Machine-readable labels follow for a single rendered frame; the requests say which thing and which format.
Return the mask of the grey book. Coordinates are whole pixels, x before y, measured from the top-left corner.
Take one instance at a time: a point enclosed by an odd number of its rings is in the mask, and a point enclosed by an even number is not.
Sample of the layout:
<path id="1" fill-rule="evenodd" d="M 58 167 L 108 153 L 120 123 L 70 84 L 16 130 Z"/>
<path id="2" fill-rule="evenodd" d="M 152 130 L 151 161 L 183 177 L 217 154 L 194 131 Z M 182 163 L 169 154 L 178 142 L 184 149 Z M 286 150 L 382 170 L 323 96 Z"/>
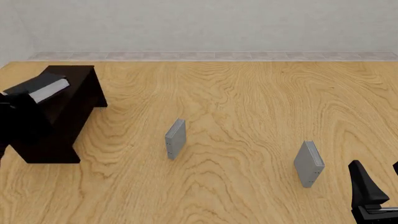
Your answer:
<path id="1" fill-rule="evenodd" d="M 294 159 L 294 166 L 304 188 L 311 188 L 325 163 L 313 141 L 304 141 Z"/>
<path id="2" fill-rule="evenodd" d="M 175 160 L 187 140 L 184 119 L 177 119 L 165 134 L 167 157 Z"/>

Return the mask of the dark wooden cabinet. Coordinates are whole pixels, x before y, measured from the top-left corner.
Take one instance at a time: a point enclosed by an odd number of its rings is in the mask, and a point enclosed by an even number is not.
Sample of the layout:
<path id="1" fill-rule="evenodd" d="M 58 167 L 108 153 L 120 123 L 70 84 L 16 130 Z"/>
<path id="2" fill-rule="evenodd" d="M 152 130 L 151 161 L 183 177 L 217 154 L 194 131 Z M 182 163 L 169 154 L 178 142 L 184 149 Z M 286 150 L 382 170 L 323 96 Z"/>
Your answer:
<path id="1" fill-rule="evenodd" d="M 37 104 L 27 93 L 7 95 L 10 145 L 28 164 L 77 164 L 73 144 L 94 108 L 107 107 L 92 65 L 51 65 L 44 72 L 64 75 L 70 86 Z"/>

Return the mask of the dark-covered book with white pages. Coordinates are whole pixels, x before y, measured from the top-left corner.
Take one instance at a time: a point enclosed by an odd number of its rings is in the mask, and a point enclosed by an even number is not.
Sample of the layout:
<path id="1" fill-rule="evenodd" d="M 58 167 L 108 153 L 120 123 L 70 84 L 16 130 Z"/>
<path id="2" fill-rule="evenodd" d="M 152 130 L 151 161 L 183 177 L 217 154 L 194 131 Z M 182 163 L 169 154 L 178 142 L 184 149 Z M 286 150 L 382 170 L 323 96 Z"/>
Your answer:
<path id="1" fill-rule="evenodd" d="M 4 90 L 6 95 L 27 93 L 37 104 L 53 97 L 70 86 L 66 76 L 44 72 L 14 87 Z"/>

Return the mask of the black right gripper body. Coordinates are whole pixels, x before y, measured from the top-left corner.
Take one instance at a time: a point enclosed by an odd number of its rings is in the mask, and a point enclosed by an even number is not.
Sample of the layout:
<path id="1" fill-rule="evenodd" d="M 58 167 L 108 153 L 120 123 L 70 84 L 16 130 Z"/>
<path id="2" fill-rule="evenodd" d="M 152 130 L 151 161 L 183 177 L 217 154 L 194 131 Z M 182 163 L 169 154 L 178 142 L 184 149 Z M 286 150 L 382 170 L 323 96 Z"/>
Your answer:
<path id="1" fill-rule="evenodd" d="M 398 207 L 352 203 L 351 213 L 356 224 L 398 224 Z"/>

